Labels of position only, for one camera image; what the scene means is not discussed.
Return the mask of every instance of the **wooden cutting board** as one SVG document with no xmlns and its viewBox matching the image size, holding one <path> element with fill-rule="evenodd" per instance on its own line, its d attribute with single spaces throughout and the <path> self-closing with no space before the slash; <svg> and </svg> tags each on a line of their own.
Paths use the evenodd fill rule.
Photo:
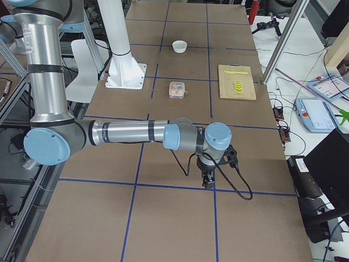
<svg viewBox="0 0 349 262">
<path fill-rule="evenodd" d="M 248 72 L 247 75 L 228 74 L 224 71 Z M 255 86 L 250 67 L 236 65 L 218 65 L 219 97 L 239 100 L 256 100 Z M 234 90 L 234 81 L 239 80 L 243 84 L 243 93 L 238 94 Z"/>
</svg>

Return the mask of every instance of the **white bowl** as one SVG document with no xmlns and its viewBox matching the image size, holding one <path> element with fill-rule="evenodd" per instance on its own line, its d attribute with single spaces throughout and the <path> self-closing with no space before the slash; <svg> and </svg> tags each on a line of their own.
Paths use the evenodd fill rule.
<svg viewBox="0 0 349 262">
<path fill-rule="evenodd" d="M 173 50 L 176 53 L 184 53 L 187 46 L 186 42 L 182 40 L 177 40 L 172 43 Z"/>
</svg>

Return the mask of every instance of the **black stripe band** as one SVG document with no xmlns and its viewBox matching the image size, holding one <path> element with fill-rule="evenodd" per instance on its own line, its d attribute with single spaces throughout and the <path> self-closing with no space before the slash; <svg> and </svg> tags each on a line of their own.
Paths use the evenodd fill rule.
<svg viewBox="0 0 349 262">
<path fill-rule="evenodd" d="M 155 120 L 148 121 L 148 138 L 150 142 L 155 142 L 154 125 Z"/>
<path fill-rule="evenodd" d="M 27 66 L 28 73 L 63 73 L 63 67 L 61 65 L 54 64 L 29 64 Z"/>
<path fill-rule="evenodd" d="M 93 141 L 93 137 L 92 137 L 92 128 L 93 128 L 93 124 L 96 120 L 92 120 L 89 125 L 88 125 L 88 139 L 89 142 L 91 143 L 91 145 L 96 146 L 95 142 Z"/>
<path fill-rule="evenodd" d="M 109 135 L 108 135 L 109 124 L 110 122 L 105 122 L 103 123 L 103 126 L 102 126 L 102 137 L 103 137 L 104 143 L 112 143 L 109 140 Z"/>
<path fill-rule="evenodd" d="M 17 7 L 13 9 L 13 14 L 19 14 L 19 13 L 30 13 L 30 14 L 40 14 L 40 15 L 48 15 L 48 16 L 52 16 L 54 18 L 57 18 L 61 21 L 63 21 L 63 15 L 53 12 L 53 11 L 49 11 L 46 9 L 42 9 L 42 8 L 36 8 L 36 7 Z"/>
<path fill-rule="evenodd" d="M 205 137 L 205 129 L 203 127 L 197 127 L 197 136 L 196 136 L 196 148 L 195 154 L 202 154 L 203 152 L 203 143 Z"/>
<path fill-rule="evenodd" d="M 83 145 L 80 149 L 83 149 L 85 147 L 85 144 L 86 144 L 86 133 L 85 133 L 85 130 L 83 129 L 82 125 L 80 125 L 79 123 L 75 122 L 75 124 L 80 127 L 81 131 L 82 131 L 82 134 L 83 134 Z"/>
<path fill-rule="evenodd" d="M 75 123 L 74 118 L 56 122 L 31 122 L 31 127 L 60 127 L 73 123 Z"/>
</svg>

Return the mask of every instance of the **white pillar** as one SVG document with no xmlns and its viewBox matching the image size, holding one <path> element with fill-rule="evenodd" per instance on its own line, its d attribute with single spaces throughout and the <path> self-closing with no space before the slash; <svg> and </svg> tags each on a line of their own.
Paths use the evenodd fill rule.
<svg viewBox="0 0 349 262">
<path fill-rule="evenodd" d="M 98 0 L 112 51 L 108 88 L 142 89 L 146 64 L 138 64 L 131 54 L 121 0 Z"/>
</svg>

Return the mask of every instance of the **light blue joint cap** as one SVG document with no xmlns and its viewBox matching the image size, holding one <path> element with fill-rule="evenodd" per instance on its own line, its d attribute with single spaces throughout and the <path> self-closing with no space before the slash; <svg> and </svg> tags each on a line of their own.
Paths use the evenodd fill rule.
<svg viewBox="0 0 349 262">
<path fill-rule="evenodd" d="M 6 0 L 11 5 L 16 7 L 27 7 L 28 5 L 35 4 L 38 0 Z"/>
<path fill-rule="evenodd" d="M 62 33 L 82 33 L 84 28 L 84 23 L 65 23 L 63 24 L 59 31 Z"/>
<path fill-rule="evenodd" d="M 166 149 L 177 150 L 180 143 L 180 131 L 176 124 L 167 124 L 164 131 L 163 146 Z"/>
<path fill-rule="evenodd" d="M 24 138 L 24 147 L 30 158 L 42 165 L 57 165 L 70 156 L 67 141 L 48 128 L 34 128 Z"/>
<path fill-rule="evenodd" d="M 208 144 L 220 151 L 229 147 L 231 137 L 229 127 L 223 123 L 212 123 L 205 130 L 205 138 Z"/>
<path fill-rule="evenodd" d="M 0 18 L 2 22 L 6 23 L 17 23 L 16 19 L 13 17 L 13 15 L 4 15 Z"/>
<path fill-rule="evenodd" d="M 4 36 L 2 34 L 0 34 L 0 39 L 3 40 L 5 44 L 9 44 L 10 43 L 10 40 L 6 36 Z"/>
</svg>

